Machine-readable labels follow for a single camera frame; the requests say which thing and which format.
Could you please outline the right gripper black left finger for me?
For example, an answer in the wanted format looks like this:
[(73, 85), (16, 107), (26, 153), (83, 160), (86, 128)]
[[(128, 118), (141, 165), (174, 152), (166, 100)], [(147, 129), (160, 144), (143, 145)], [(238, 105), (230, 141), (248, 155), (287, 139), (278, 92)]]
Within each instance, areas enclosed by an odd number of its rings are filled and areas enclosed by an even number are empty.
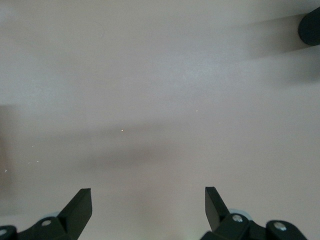
[(57, 216), (45, 217), (19, 232), (18, 240), (77, 240), (92, 216), (91, 189), (82, 188)]

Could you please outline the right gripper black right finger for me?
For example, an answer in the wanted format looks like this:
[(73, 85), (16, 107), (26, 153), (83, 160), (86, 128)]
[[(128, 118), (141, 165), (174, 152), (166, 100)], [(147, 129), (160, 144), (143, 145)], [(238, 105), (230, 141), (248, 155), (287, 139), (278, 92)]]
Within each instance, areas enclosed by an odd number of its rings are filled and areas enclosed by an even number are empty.
[(266, 229), (241, 213), (231, 213), (215, 187), (205, 188), (205, 214), (211, 230), (202, 240), (265, 240)]

